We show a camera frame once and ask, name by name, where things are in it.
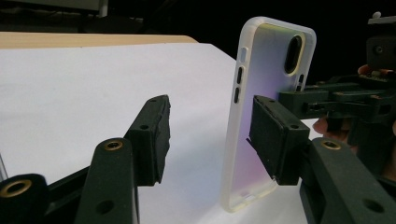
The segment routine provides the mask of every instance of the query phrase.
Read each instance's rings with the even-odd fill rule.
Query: frosted phone case
[[[290,42],[301,46],[287,71]],[[235,212],[276,189],[247,141],[254,95],[277,99],[279,91],[301,91],[316,45],[307,27],[265,17],[248,20],[240,35],[221,180],[221,205]]]

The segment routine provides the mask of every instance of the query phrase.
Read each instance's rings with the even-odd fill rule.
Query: phone case
[[[248,143],[253,96],[277,99],[302,91],[316,45],[307,27],[266,17],[248,20],[240,35],[221,179],[221,205],[235,212],[276,189]]]

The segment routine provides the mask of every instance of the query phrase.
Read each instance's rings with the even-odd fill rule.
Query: clear phone case
[[[296,44],[293,60],[290,48]],[[235,212],[276,189],[277,183],[247,141],[253,96],[277,99],[280,91],[302,91],[315,45],[315,32],[307,27],[266,17],[245,23],[239,39],[222,170],[221,205],[225,210]]]

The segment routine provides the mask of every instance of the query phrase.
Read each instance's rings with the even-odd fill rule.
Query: brass insert
[[[123,143],[121,141],[110,141],[106,143],[105,150],[107,151],[114,151],[122,148]]]
[[[325,140],[321,142],[323,147],[326,147],[327,149],[331,150],[338,150],[341,149],[341,146],[338,143],[335,143],[333,141]]]
[[[0,190],[0,197],[11,198],[24,193],[32,186],[32,181],[29,179],[17,180],[7,184]]]

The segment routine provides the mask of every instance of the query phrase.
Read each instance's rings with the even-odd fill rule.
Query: black mechanical arm
[[[386,26],[367,41],[374,70],[396,70],[396,17],[369,20]],[[396,182],[382,176],[395,144],[396,75],[333,77],[278,101],[255,96],[249,143],[279,185],[297,185],[309,223],[396,223]],[[348,145],[308,139],[301,119],[327,116],[328,132],[351,119]],[[358,146],[353,154],[349,145]]]
[[[37,174],[4,180],[0,223],[139,223],[137,187],[161,183],[169,113],[167,95],[149,99],[124,137],[103,141],[89,167],[49,186]]]

